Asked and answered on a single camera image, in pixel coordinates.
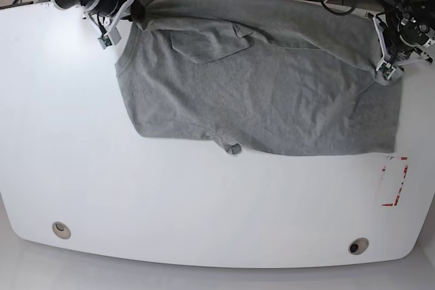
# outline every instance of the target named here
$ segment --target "wrinkled fabric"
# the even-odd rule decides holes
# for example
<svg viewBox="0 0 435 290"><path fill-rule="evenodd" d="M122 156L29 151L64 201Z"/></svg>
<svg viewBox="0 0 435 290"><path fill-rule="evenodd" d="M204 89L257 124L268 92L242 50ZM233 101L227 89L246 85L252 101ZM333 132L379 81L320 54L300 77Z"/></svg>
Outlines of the wrinkled fabric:
<svg viewBox="0 0 435 290"><path fill-rule="evenodd" d="M116 64L144 137L289 156L392 152L402 81L371 21L290 0L139 0Z"/></svg>

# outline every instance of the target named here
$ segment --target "gray t-shirt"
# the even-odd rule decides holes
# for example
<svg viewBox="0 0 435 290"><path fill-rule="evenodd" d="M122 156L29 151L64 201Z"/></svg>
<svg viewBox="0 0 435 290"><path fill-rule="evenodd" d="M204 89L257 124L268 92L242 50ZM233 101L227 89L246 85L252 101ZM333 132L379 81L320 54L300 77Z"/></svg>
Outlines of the gray t-shirt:
<svg viewBox="0 0 435 290"><path fill-rule="evenodd" d="M402 81L381 85L368 19L290 0L139 1L116 69L140 135L231 154L394 150Z"/></svg>

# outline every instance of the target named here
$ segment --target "white table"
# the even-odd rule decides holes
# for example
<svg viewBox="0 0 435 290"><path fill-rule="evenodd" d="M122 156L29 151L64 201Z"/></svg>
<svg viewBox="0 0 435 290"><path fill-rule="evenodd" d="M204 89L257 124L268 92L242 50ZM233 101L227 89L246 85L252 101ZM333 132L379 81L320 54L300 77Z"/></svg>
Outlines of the white table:
<svg viewBox="0 0 435 290"><path fill-rule="evenodd" d="M129 23L122 44L103 51L81 17L47 3L0 12L0 192L19 237L235 268L358 264L413 248L435 193L435 74L425 63L405 77L393 160L232 157L212 142L141 138L114 69ZM53 233L55 221L70 239ZM361 237L370 246L351 255Z"/></svg>

